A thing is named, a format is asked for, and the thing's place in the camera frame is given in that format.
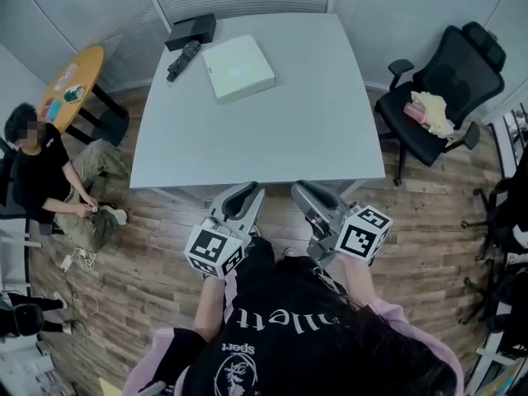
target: yellow cloth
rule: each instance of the yellow cloth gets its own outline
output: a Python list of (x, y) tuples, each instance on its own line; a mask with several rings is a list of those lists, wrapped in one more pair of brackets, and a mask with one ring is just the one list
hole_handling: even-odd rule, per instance
[(104, 396), (121, 396), (121, 391), (115, 386), (108, 383), (105, 379), (99, 377), (99, 383), (101, 384), (102, 393)]
[(411, 91), (412, 102), (422, 106), (426, 111), (426, 125), (429, 132), (442, 138), (453, 134), (453, 127), (446, 119), (446, 102), (442, 97), (429, 92)]

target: round wooden table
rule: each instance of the round wooden table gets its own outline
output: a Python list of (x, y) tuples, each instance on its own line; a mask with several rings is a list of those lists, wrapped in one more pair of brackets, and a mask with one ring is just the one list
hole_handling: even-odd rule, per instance
[[(124, 107), (119, 106), (114, 100), (112, 100), (96, 84), (102, 70), (104, 59), (105, 50), (100, 45), (88, 47), (73, 56), (69, 61), (69, 64), (61, 69), (54, 80), (49, 84), (37, 111), (40, 115), (45, 103), (51, 98), (61, 101), (59, 113), (54, 118), (52, 122), (53, 125), (61, 134), (63, 132), (68, 132), (70, 135), (85, 144), (91, 143), (94, 139), (103, 138), (112, 142), (114, 145), (117, 145), (123, 139), (123, 136), (125, 136), (125, 132), (128, 128), (128, 112)], [(72, 65), (77, 65), (76, 70), (74, 70), (66, 80), (62, 81), (60, 84), (60, 90), (57, 91), (55, 89), (57, 84)], [(84, 95), (79, 101), (67, 102), (64, 100), (64, 93), (73, 85), (81, 85), (84, 87)], [(87, 100), (90, 91), (92, 91), (110, 109), (110, 111), (105, 112), (99, 118), (83, 108), (83, 104)], [(75, 119), (77, 113), (94, 126), (92, 136), (88, 136), (72, 126), (73, 119)]]

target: khaki pants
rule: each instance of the khaki pants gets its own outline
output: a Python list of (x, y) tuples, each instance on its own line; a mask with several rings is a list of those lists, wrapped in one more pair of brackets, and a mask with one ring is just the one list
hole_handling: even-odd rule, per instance
[[(119, 149), (103, 139), (87, 145), (72, 161), (85, 188), (102, 172), (108, 177), (129, 180), (130, 161)], [(73, 190), (72, 195), (65, 201), (68, 204), (79, 204), (80, 195)], [(102, 248), (116, 231), (118, 226), (113, 215), (99, 210), (92, 217), (79, 217), (76, 214), (57, 213), (55, 223), (67, 234), (73, 242), (89, 252), (96, 252)]]

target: black box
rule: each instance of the black box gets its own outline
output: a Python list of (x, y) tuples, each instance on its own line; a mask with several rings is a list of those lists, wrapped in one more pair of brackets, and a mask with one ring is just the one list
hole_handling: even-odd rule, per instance
[(171, 35), (168, 36), (165, 45), (169, 51), (174, 51), (182, 49), (191, 40), (207, 44), (213, 40), (215, 29), (216, 17), (213, 13), (179, 21), (172, 27)]

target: table leg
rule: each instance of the table leg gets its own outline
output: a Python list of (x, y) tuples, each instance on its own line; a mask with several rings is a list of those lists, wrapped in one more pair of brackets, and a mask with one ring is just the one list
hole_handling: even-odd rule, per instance
[(344, 181), (337, 187), (337, 194), (344, 200), (348, 198), (352, 193), (357, 191), (360, 187), (365, 184), (365, 179), (357, 179), (355, 181)]
[(159, 195), (166, 196), (170, 200), (174, 200), (176, 202), (181, 202), (186, 205), (190, 205), (198, 210), (203, 210), (207, 208), (207, 201), (201, 200), (200, 198), (196, 198), (195, 196), (182, 191), (180, 188), (152, 188), (154, 192), (157, 192)]
[(96, 128), (103, 128), (105, 126), (105, 124), (102, 123), (99, 119), (97, 119), (92, 113), (90, 113), (88, 110), (83, 109), (82, 107), (79, 110), (79, 115), (84, 117), (84, 119), (88, 120)]
[(90, 144), (93, 141), (92, 137), (86, 135), (84, 132), (81, 132), (75, 126), (68, 126), (68, 128), (66, 128), (66, 132), (68, 132), (74, 138), (77, 138), (79, 141), (86, 145)]
[(92, 92), (101, 100), (104, 102), (110, 110), (112, 110), (114, 113), (116, 113), (121, 119), (124, 119), (128, 113), (123, 110), (123, 107), (121, 107), (119, 104), (117, 104), (114, 100), (112, 100), (106, 92), (104, 92), (97, 84), (95, 84), (92, 88)]

